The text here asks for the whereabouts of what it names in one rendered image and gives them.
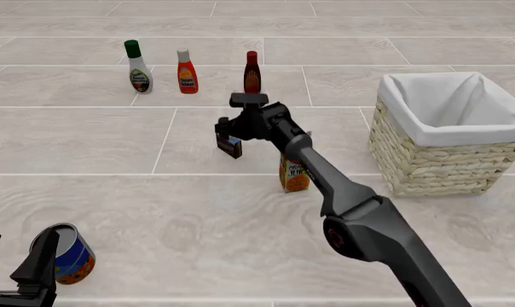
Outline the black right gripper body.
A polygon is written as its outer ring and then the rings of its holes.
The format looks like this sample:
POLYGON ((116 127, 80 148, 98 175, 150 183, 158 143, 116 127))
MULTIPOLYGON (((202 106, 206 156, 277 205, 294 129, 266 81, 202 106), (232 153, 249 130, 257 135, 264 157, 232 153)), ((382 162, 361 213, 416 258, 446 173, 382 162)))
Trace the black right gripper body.
POLYGON ((240 140, 266 140, 267 124, 263 109, 243 109, 238 117, 229 121, 228 134, 240 140))

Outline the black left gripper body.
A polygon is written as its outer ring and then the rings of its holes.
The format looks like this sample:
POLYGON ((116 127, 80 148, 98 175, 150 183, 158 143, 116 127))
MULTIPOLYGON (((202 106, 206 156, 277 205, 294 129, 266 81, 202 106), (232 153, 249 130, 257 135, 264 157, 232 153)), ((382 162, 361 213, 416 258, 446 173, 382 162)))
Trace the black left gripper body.
POLYGON ((57 296, 55 287, 26 287, 19 291, 0 291, 0 307, 53 307, 57 296))

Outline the dark chocolate pudding box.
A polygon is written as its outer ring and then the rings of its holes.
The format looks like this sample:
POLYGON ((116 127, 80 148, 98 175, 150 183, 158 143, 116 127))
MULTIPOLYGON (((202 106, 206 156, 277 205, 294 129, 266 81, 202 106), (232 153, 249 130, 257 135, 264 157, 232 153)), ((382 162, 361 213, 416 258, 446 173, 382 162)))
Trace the dark chocolate pudding box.
POLYGON ((242 155, 242 142, 240 139, 232 136, 221 137, 216 134, 217 147, 231 158, 238 159, 242 155))

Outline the white cloth basket liner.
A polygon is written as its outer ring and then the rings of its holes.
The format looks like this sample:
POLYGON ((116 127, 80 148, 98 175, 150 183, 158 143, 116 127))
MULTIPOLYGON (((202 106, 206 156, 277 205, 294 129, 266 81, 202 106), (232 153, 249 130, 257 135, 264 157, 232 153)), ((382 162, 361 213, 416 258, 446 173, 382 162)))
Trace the white cloth basket liner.
POLYGON ((515 97, 478 72, 386 74, 378 98, 421 147, 515 142, 515 97))

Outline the woven wicker basket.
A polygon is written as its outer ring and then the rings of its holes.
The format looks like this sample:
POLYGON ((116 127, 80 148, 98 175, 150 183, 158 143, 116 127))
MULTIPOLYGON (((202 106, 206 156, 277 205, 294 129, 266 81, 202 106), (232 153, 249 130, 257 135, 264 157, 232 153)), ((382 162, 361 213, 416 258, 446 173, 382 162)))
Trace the woven wicker basket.
POLYGON ((369 148, 396 196, 484 194, 515 161, 515 142, 423 148, 378 99, 369 148))

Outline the blue printed tin can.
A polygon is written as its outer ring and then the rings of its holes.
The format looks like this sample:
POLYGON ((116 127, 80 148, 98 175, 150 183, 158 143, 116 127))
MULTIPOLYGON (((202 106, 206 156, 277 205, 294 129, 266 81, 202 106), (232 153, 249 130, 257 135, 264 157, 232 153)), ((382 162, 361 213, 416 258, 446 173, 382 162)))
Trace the blue printed tin can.
POLYGON ((61 285, 82 281, 95 267, 95 254, 73 224, 58 223, 51 228, 60 236, 55 255, 55 280, 61 285))

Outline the dark sauce bottle red cap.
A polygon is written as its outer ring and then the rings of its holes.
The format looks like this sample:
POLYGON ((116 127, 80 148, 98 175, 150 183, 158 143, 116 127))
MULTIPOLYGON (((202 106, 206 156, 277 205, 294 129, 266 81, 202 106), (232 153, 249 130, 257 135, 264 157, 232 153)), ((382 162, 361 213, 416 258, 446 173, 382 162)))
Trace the dark sauce bottle red cap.
POLYGON ((246 53, 244 91, 247 94, 259 94, 261 92, 261 73, 258 65, 258 53, 253 50, 246 53))

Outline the red ketchup bottle grey cap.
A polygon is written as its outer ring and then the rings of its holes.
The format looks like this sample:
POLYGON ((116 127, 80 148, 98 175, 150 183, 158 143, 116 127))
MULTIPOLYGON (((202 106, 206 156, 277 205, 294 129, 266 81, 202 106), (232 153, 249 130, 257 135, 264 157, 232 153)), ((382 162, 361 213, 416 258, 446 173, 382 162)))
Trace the red ketchup bottle grey cap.
POLYGON ((196 94, 199 91, 197 73, 190 60, 188 49, 178 49, 177 51, 177 80, 179 89, 183 94, 196 94))

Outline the orange juice carton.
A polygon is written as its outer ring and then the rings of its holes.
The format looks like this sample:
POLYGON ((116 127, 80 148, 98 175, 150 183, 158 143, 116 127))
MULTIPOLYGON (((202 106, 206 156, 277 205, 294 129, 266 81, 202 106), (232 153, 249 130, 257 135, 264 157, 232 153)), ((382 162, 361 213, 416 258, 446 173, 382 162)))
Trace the orange juice carton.
POLYGON ((304 166, 295 160, 290 160, 284 153, 280 155, 279 178, 286 194, 304 191, 310 185, 310 178, 304 166))

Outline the salad dressing bottle green cap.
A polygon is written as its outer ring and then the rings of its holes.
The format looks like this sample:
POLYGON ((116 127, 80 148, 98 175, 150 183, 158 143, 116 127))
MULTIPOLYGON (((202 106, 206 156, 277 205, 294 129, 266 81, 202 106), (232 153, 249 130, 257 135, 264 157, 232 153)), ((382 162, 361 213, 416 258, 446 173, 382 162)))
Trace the salad dressing bottle green cap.
POLYGON ((148 94, 153 89, 153 76, 146 66, 140 45, 137 40, 126 40, 124 42, 127 58, 129 59, 130 84, 140 94, 148 94))

